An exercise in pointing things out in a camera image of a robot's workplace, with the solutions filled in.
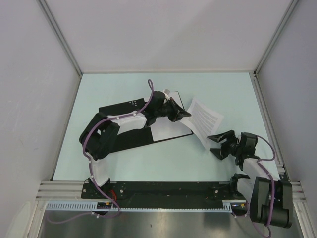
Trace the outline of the white paper sheet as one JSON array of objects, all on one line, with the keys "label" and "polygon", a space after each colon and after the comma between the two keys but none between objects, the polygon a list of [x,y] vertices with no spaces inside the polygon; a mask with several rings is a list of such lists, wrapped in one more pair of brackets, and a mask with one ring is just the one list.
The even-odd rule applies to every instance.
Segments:
[{"label": "white paper sheet", "polygon": [[190,117],[185,117],[180,122],[192,130],[206,150],[211,147],[208,136],[215,135],[224,116],[207,108],[196,97],[193,98],[189,109]]},{"label": "white paper sheet", "polygon": [[[170,99],[173,98],[179,106],[184,108],[178,92],[174,92],[169,96]],[[162,91],[155,91],[151,99],[162,101],[166,100]],[[193,134],[192,131],[184,126],[180,121],[171,122],[167,117],[157,118],[156,122],[148,127],[151,130],[152,140],[154,143]]]}]

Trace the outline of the red black folder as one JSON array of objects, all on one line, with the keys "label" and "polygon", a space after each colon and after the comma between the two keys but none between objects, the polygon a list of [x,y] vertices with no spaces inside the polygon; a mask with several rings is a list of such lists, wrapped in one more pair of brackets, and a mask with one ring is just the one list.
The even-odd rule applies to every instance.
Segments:
[{"label": "red black folder", "polygon": [[[99,112],[107,116],[127,114],[133,110],[140,109],[148,98],[136,99],[134,101],[104,106],[99,108]],[[117,136],[112,152],[119,152],[127,149],[137,148],[153,144],[150,128],[131,130]]]}]

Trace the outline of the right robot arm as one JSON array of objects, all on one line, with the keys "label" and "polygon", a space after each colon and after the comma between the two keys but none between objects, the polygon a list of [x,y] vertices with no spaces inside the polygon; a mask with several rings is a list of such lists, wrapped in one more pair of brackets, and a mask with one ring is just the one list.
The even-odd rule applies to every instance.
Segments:
[{"label": "right robot arm", "polygon": [[229,185],[229,195],[234,199],[246,199],[251,221],[266,227],[290,228],[293,223],[292,184],[275,176],[265,166],[267,161],[256,155],[261,136],[242,132],[240,137],[233,130],[210,135],[208,139],[220,144],[210,151],[223,160],[233,156],[235,164],[243,171],[235,174]]}]

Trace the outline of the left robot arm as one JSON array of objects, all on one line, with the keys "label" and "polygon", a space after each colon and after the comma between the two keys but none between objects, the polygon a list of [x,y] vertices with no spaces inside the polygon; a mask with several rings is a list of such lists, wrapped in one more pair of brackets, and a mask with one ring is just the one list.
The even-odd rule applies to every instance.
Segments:
[{"label": "left robot arm", "polygon": [[100,107],[79,137],[89,159],[91,180],[95,182],[93,194],[98,198],[109,194],[110,177],[102,159],[110,153],[173,139],[167,135],[167,124],[159,123],[158,119],[172,123],[190,116],[174,97],[162,91],[152,92],[147,100],[140,98]]}]

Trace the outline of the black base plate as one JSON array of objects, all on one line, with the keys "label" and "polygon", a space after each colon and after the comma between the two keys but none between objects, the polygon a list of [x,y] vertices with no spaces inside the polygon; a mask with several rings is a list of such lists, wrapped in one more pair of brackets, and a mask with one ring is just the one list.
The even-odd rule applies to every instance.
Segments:
[{"label": "black base plate", "polygon": [[245,199],[229,182],[112,181],[101,190],[121,208],[135,209],[212,209]]}]

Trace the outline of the right side aluminium rail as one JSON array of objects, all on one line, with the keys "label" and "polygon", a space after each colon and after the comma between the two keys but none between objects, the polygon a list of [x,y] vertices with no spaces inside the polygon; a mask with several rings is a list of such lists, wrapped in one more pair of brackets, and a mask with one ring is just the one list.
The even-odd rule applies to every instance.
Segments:
[{"label": "right side aluminium rail", "polygon": [[279,176],[282,180],[290,181],[287,169],[284,164],[283,156],[280,150],[280,146],[278,144],[278,140],[276,137],[276,133],[273,128],[272,120],[268,111],[268,107],[266,105],[263,92],[260,87],[259,80],[254,72],[249,73],[251,83],[257,98],[258,105],[260,107],[261,115],[264,121],[264,126],[267,132],[268,140],[270,144],[273,146],[276,156],[275,156],[275,163],[277,165],[277,170],[279,173]]}]

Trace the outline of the aluminium rail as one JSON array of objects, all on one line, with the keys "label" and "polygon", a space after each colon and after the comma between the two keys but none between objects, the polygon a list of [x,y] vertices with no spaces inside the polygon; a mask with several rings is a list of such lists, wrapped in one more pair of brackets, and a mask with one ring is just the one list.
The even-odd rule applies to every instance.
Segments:
[{"label": "aluminium rail", "polygon": [[280,150],[280,146],[278,144],[278,140],[276,137],[276,133],[273,128],[272,120],[268,111],[268,107],[266,105],[263,92],[260,87],[259,80],[254,72],[249,73],[251,83],[257,98],[258,105],[260,107],[261,115],[264,121],[264,126],[267,132],[268,140],[270,144],[273,146],[276,156],[275,156],[275,163],[277,165],[277,170],[279,173],[279,176],[282,180],[290,181],[287,169],[284,164],[283,156]]},{"label": "aluminium rail", "polygon": [[[80,199],[83,185],[87,181],[43,181],[40,184],[37,199]],[[293,202],[306,202],[300,182],[291,182]]]}]

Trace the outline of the aluminium front rail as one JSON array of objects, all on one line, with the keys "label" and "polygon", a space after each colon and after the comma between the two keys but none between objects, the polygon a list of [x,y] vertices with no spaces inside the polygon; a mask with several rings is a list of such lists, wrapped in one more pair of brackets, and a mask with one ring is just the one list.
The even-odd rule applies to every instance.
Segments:
[{"label": "aluminium front rail", "polygon": [[[87,181],[43,181],[40,184],[37,199],[80,199],[83,185]],[[291,182],[293,202],[306,202],[300,182]]]}]

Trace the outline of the right aluminium frame post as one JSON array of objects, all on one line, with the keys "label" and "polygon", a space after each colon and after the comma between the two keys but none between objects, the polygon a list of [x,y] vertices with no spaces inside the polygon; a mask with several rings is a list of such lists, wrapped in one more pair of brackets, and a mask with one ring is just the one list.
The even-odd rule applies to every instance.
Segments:
[{"label": "right aluminium frame post", "polygon": [[253,74],[257,76],[259,72],[261,71],[264,63],[267,61],[270,53],[272,52],[274,46],[278,42],[280,36],[283,33],[283,30],[285,29],[287,23],[289,22],[290,18],[292,17],[293,13],[295,12],[296,7],[300,3],[300,0],[291,0],[285,13],[283,14],[277,28],[275,29],[273,36],[271,37],[268,46],[266,47],[263,55],[261,56],[257,66],[255,67]]}]

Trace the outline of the aluminium frame post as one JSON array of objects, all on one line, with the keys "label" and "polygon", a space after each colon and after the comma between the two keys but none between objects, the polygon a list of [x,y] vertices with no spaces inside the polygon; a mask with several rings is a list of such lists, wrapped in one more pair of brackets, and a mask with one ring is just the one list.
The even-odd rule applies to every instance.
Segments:
[{"label": "aluminium frame post", "polygon": [[272,52],[274,46],[278,42],[280,36],[283,33],[283,30],[285,29],[287,23],[289,22],[290,18],[292,17],[293,13],[295,12],[296,7],[300,3],[300,0],[291,0],[285,13],[283,14],[277,28],[275,29],[273,36],[271,37],[268,46],[266,47],[263,55],[261,56],[257,66],[255,67],[253,74],[257,76],[259,72],[261,71],[264,63],[267,61],[270,53]]},{"label": "aluminium frame post", "polygon": [[71,47],[69,43],[67,42],[67,39],[65,38],[49,4],[46,0],[36,0],[37,4],[39,5],[41,11],[43,12],[45,18],[47,19],[47,22],[49,23],[53,33],[55,34],[58,42],[60,43],[61,48],[66,54],[66,57],[68,58],[69,62],[71,63],[73,69],[76,71],[79,78],[82,78],[83,72],[79,66],[79,63],[77,62]]}]

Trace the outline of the left aluminium frame post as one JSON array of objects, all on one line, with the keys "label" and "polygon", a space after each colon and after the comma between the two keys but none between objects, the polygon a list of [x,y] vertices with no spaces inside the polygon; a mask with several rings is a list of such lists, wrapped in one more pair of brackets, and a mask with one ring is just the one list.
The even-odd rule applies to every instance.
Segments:
[{"label": "left aluminium frame post", "polygon": [[71,63],[73,69],[76,71],[79,78],[82,78],[83,72],[79,66],[79,63],[77,62],[71,47],[69,43],[67,42],[67,39],[65,38],[49,4],[46,0],[36,0],[37,4],[39,5],[41,11],[43,12],[45,18],[47,19],[47,22],[49,23],[53,33],[55,34],[58,42],[60,43],[61,48],[66,54],[66,57],[68,58],[69,62]]}]

